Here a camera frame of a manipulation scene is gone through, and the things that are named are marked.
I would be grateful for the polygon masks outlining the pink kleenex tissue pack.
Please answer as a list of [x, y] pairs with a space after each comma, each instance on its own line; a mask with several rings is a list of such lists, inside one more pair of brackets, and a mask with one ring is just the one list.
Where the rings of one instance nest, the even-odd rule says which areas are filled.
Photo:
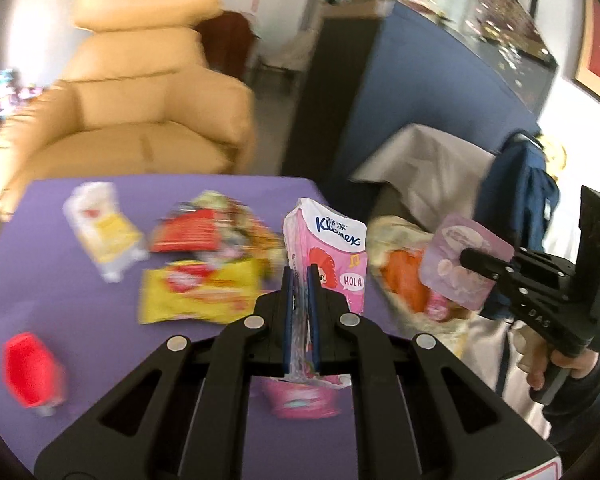
[[366, 225], [302, 197], [286, 215], [283, 234], [287, 259], [294, 271], [290, 373], [262, 382], [272, 413], [282, 419], [321, 419], [340, 414], [338, 392], [351, 385], [348, 374], [318, 374], [313, 364], [310, 315], [310, 266], [317, 266], [321, 285], [340, 292], [348, 310], [364, 312], [367, 256]]

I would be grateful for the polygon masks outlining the lilac yogurt lid wrapper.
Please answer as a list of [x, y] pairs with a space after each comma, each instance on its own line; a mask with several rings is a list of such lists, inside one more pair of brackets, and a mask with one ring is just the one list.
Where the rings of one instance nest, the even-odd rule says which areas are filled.
[[432, 292], [479, 311], [515, 249], [482, 224], [449, 214], [434, 232], [419, 267], [419, 279]]

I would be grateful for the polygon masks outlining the yellow nabati wafer bag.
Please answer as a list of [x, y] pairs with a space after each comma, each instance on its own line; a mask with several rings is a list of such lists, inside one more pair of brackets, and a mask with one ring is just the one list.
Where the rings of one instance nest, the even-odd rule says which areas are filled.
[[260, 292], [260, 269], [252, 259], [217, 268], [175, 261], [143, 273], [137, 319], [140, 324], [196, 320], [226, 325], [253, 314]]

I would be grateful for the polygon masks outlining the orange snack bag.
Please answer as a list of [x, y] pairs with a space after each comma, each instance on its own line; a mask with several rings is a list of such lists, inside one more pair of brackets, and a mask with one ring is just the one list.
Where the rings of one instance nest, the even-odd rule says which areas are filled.
[[414, 313], [425, 311], [430, 290], [419, 279], [422, 249], [399, 249], [390, 252], [380, 274], [390, 292], [398, 295]]

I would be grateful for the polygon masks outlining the green trash bag bin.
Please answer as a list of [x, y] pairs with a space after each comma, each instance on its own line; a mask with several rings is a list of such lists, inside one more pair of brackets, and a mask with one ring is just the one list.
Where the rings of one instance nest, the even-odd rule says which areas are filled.
[[401, 217], [377, 217], [367, 226], [368, 266], [405, 335], [430, 333], [462, 356], [474, 315], [420, 281], [420, 264], [431, 239], [430, 233]]

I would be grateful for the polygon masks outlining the gold floral crumpled wrapper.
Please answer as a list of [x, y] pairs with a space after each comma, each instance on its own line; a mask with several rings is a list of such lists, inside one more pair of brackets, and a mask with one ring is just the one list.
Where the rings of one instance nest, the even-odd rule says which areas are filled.
[[189, 202], [181, 202], [171, 218], [201, 209], [210, 209], [220, 232], [218, 249], [196, 250], [192, 258], [218, 268], [224, 263], [253, 258], [262, 280], [274, 281], [287, 262], [283, 237], [272, 231], [253, 211], [230, 196], [205, 190]]

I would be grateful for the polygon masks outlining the navy blue jacket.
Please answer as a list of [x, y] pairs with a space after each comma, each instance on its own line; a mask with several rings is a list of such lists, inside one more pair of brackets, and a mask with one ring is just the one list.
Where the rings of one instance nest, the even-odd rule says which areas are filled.
[[512, 132], [481, 182], [474, 219], [515, 248], [540, 252], [559, 203], [539, 140]]

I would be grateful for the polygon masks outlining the red snack wrapper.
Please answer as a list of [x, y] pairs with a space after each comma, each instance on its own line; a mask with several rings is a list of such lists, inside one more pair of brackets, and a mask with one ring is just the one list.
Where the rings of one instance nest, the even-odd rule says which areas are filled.
[[211, 209], [185, 211], [162, 220], [152, 231], [151, 252], [214, 252], [221, 234]]

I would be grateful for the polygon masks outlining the grey cloth on chair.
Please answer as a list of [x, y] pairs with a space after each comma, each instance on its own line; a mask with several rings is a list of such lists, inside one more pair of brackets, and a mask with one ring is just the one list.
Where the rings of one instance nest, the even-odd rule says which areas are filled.
[[448, 214], [474, 215], [480, 184], [493, 159], [451, 133], [414, 124], [390, 136], [351, 180], [380, 185], [400, 211], [434, 232]]

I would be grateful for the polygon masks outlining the white yellow clear package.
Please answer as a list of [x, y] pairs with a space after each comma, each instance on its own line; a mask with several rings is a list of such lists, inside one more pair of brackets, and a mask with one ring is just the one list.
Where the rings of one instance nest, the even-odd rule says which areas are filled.
[[120, 283], [131, 266], [148, 259], [144, 234], [122, 214], [112, 182], [78, 185], [65, 200], [62, 211], [106, 283]]

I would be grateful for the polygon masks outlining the blue partition panel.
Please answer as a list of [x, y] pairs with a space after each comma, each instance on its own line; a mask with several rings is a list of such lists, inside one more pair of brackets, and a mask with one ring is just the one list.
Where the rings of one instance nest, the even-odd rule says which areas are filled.
[[457, 36], [393, 0], [328, 6], [280, 172], [320, 185], [347, 179], [411, 124], [487, 151], [538, 126], [557, 65]]

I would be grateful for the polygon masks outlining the purple tablecloth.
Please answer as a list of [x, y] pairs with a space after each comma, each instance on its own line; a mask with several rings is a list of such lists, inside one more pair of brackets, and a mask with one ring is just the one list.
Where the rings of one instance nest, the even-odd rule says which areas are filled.
[[[62, 211], [76, 180], [31, 184], [0, 235], [0, 479], [30, 476], [38, 453], [173, 335], [214, 336], [215, 325], [142, 325], [137, 263], [118, 284], [106, 283]], [[66, 373], [66, 400], [53, 415], [23, 408], [4, 382], [3, 348], [21, 333], [42, 340]], [[249, 403], [247, 479], [353, 479], [358, 474], [352, 399], [320, 420], [274, 416], [262, 393]]]

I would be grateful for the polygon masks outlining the chair with brown cloth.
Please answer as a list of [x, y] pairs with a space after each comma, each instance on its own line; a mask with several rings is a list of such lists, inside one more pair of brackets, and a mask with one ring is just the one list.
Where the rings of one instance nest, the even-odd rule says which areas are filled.
[[199, 32], [204, 56], [212, 70], [237, 79], [244, 78], [251, 49], [257, 40], [244, 14], [224, 11], [199, 23], [195, 30]]

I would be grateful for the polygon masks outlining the red plastic cup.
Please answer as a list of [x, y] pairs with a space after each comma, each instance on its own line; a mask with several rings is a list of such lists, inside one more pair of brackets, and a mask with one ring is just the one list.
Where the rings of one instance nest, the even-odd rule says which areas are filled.
[[66, 400], [65, 369], [35, 334], [5, 342], [3, 372], [7, 389], [28, 410], [53, 410]]

